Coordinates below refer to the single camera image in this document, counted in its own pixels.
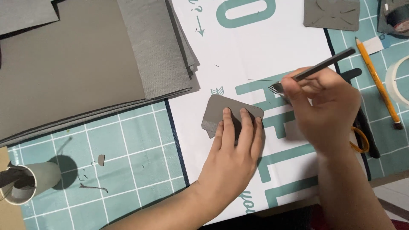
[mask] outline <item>left hand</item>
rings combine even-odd
[[[198,180],[191,185],[202,200],[202,208],[214,217],[219,215],[248,186],[257,167],[262,148],[262,122],[252,123],[245,108],[240,110],[242,129],[234,145],[234,125],[229,108],[223,110],[223,121]]]

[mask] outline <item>forearm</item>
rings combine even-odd
[[[319,196],[335,229],[395,229],[349,146],[318,153]]]
[[[104,230],[164,229],[194,230],[217,214],[207,209],[191,185],[184,191],[104,228]]]

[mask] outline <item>right hand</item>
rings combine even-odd
[[[299,82],[292,78],[308,68],[297,69],[281,80],[301,132],[317,152],[350,148],[351,126],[361,105],[359,91],[330,68]]]

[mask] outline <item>table surface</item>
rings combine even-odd
[[[328,30],[338,53],[355,47],[379,33],[377,1],[361,0],[357,32]],[[384,81],[386,69],[409,55],[409,40],[387,36],[392,46],[371,55]],[[372,178],[409,169],[409,110],[395,104],[405,129],[395,130],[374,82],[359,54],[340,61],[341,72],[361,68],[352,81],[362,94],[362,108],[369,120],[380,159],[367,156]],[[409,98],[409,62],[398,70],[398,86]],[[62,181],[53,189],[22,205],[27,229],[97,229],[123,215],[174,194],[186,187],[183,162],[177,151],[165,101],[103,117],[66,130],[8,147],[14,164],[53,161],[59,164]],[[94,165],[105,155],[103,167]],[[104,187],[82,189],[87,186]]]

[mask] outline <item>stack of leather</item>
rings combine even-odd
[[[57,21],[3,30],[0,147],[191,89],[194,59],[165,0],[64,0],[54,9]]]

